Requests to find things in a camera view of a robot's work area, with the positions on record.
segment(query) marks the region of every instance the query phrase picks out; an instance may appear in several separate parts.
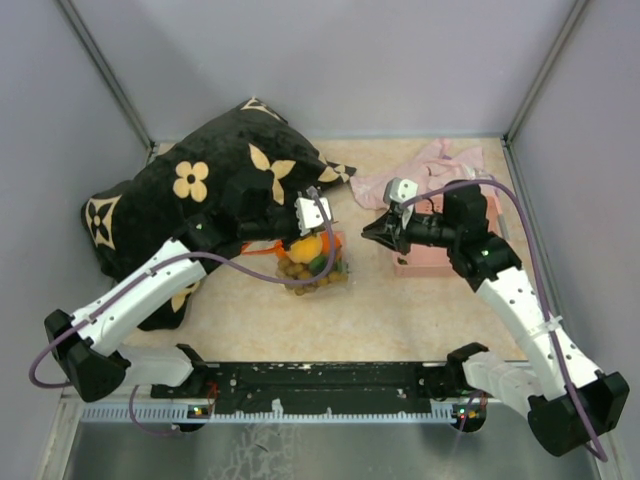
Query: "cable clip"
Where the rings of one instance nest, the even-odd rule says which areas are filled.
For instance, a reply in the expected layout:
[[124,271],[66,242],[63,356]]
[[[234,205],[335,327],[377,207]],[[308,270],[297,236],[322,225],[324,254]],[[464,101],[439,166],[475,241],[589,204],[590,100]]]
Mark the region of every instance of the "cable clip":
[[563,320],[562,315],[558,315],[556,317],[553,317],[549,321],[542,322],[536,327],[530,328],[527,331],[527,334],[529,335],[529,338],[531,338],[531,340],[536,339],[540,335],[548,335],[549,333],[557,330],[558,328],[562,328],[562,325],[560,325],[560,322],[562,320]]

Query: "gray floor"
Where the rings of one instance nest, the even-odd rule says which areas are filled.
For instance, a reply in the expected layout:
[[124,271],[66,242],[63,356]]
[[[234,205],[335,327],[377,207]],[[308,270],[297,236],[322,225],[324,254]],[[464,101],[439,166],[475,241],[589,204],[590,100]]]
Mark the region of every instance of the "gray floor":
[[447,425],[208,425],[177,439],[81,424],[65,480],[598,478],[584,449],[548,455],[527,423],[490,405],[476,434]]

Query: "pink plastic bin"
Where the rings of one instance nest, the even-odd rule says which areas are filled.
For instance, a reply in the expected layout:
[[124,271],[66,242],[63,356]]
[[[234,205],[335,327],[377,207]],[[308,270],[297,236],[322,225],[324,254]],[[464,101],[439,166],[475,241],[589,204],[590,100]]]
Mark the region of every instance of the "pink plastic bin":
[[[499,234],[498,216],[502,214],[500,200],[495,196],[495,193],[483,193],[487,198],[489,230]],[[442,212],[442,201],[442,195],[433,198],[436,212]],[[431,213],[431,204],[429,202],[420,202],[416,205],[416,212]],[[413,245],[408,255],[400,255],[393,252],[391,260],[393,261],[395,274],[398,277],[447,277],[456,274],[451,268],[447,250],[444,248]]]

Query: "black pillow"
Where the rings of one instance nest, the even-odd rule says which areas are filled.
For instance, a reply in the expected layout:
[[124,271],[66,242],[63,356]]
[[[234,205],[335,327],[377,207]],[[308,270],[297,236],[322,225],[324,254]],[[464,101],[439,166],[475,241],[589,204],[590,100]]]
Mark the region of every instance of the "black pillow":
[[[288,122],[257,98],[211,120],[159,155],[133,180],[93,195],[82,225],[102,272],[122,281],[146,262],[192,215],[218,207],[225,182],[248,167],[273,175],[273,202],[291,204],[297,192],[341,185],[355,168],[328,162]],[[177,328],[192,285],[145,320],[142,330]]]

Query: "beige table surface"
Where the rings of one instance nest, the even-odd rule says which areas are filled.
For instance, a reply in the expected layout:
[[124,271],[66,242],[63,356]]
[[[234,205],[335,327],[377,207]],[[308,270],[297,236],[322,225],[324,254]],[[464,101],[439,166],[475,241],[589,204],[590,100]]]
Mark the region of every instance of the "beige table surface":
[[[358,167],[359,174],[367,175],[410,160],[429,142],[413,138],[313,143],[327,159]],[[455,156],[478,145],[483,147],[486,169],[511,186],[499,139],[454,139],[447,153]],[[126,343],[187,343],[207,361],[431,361],[477,341],[505,359],[524,358],[500,319],[464,280],[395,277],[389,252],[360,238],[362,227],[380,212],[360,208],[346,185],[327,196],[337,228],[347,235],[352,280],[347,289],[296,297],[280,285],[221,267],[192,296],[179,329],[136,331]],[[528,267],[517,214],[504,195],[501,199],[512,245]],[[272,262],[265,257],[241,260],[268,274],[275,273]]]

